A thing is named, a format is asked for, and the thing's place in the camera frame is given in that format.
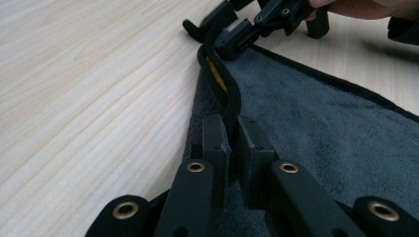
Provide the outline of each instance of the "metal ring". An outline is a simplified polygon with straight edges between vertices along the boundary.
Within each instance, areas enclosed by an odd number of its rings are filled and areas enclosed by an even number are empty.
[[[368,203],[368,210],[375,216],[387,221],[397,221],[400,218],[397,211],[378,201],[370,201]]]
[[[281,164],[280,168],[284,172],[287,172],[287,173],[290,173],[290,174],[294,174],[294,173],[298,172],[298,167],[296,165],[293,165],[292,163],[283,163],[283,164]]]
[[[188,165],[187,169],[193,173],[199,173],[204,170],[206,166],[202,163],[194,162]]]
[[[130,206],[131,209],[129,211],[121,212],[121,208],[124,206]],[[139,206],[137,203],[133,201],[125,201],[122,203],[119,203],[117,206],[115,206],[114,211],[112,214],[114,215],[114,218],[116,219],[128,219],[135,215],[139,210]]]

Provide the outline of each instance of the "wooden table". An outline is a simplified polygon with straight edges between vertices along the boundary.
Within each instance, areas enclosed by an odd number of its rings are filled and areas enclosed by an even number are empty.
[[[181,24],[218,2],[0,1],[0,236],[83,236],[113,198],[170,187],[200,69]],[[419,48],[387,20],[330,23],[258,44],[418,115]]]

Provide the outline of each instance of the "black fabric edge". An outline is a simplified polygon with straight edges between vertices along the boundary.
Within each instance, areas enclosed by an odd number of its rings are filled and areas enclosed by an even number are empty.
[[[221,88],[221,86],[216,82],[207,63],[207,56],[205,54],[205,50],[202,47],[198,50],[198,63],[201,65],[201,73],[205,75],[201,79],[205,80],[208,83],[212,91],[212,94],[218,99],[218,105],[220,107],[219,112],[223,114],[228,104],[228,96]]]
[[[237,139],[236,127],[237,117],[241,113],[241,96],[237,83],[225,67],[224,62],[221,60],[221,58],[219,58],[218,54],[216,54],[213,48],[214,42],[217,36],[219,36],[220,31],[221,29],[218,28],[213,28],[209,30],[209,32],[207,33],[206,41],[199,50],[198,61],[201,67],[209,67],[206,61],[206,58],[208,57],[211,60],[215,69],[217,70],[218,74],[224,81],[225,86],[227,87],[227,102],[225,105],[225,110],[221,113],[221,115],[225,125],[225,129],[227,131],[227,135],[229,137],[230,145],[232,145],[235,144]]]
[[[373,92],[369,89],[366,89],[362,86],[359,86],[357,84],[348,82],[346,80],[340,79],[338,77],[326,74],[324,72],[318,71],[314,68],[308,67],[306,65],[303,65],[299,62],[293,61],[291,59],[285,58],[283,56],[280,56],[278,54],[275,54],[268,49],[265,49],[260,46],[252,45],[252,49],[264,54],[265,56],[268,56],[269,58],[276,60],[280,63],[283,63],[289,67],[294,68],[295,70],[302,72],[310,77],[313,77],[315,80],[323,82],[325,84],[328,84],[334,88],[337,88],[341,91],[345,91],[348,93],[351,93],[355,96],[364,98],[368,101],[371,101],[387,110],[393,111],[395,113],[398,113],[402,116],[404,116],[407,119],[411,119],[413,121],[416,121],[419,123],[419,117],[405,111],[403,108],[397,106],[395,103],[390,101],[389,99],[383,97],[382,95]]]
[[[210,72],[210,67],[207,64],[207,52],[206,50],[201,47],[198,51],[198,62],[202,67],[202,76],[206,82],[209,83],[209,87],[212,90],[212,94],[216,97],[217,91],[222,90],[219,85],[216,84],[215,78],[213,77],[212,73]],[[212,61],[216,70],[220,74],[222,80],[226,88],[228,89],[228,95],[226,97],[225,102],[219,102],[219,106],[221,107],[220,114],[222,116],[222,121],[224,122],[225,129],[227,131],[227,135],[230,140],[230,144],[234,143],[234,133],[236,127],[237,117],[241,112],[241,102],[240,102],[240,90],[238,89],[238,85],[235,83],[234,79],[231,77],[228,71],[225,71],[222,68],[219,68],[215,65],[215,62]]]

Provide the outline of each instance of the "gray felt mat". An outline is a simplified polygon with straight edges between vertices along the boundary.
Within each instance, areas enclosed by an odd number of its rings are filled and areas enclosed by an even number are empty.
[[[333,198],[349,206],[356,198],[377,196],[419,218],[414,115],[338,89],[260,50],[248,49],[224,64],[238,85],[241,114],[260,123],[280,158],[304,165]],[[218,111],[209,97],[206,81],[200,80],[188,143],[199,140],[200,119]],[[268,236],[263,215],[237,205],[236,185],[228,195],[227,211],[216,215],[215,236]]]

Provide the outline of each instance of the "gray fabric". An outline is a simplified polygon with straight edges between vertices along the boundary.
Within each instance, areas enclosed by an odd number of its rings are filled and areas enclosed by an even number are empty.
[[[241,113],[260,123],[281,159],[304,165],[335,199],[389,199],[419,218],[419,124],[341,91],[254,49],[225,66],[239,86]],[[187,144],[202,139],[202,119],[219,113],[203,75]],[[269,236],[261,211],[245,210],[236,183],[214,236]]]

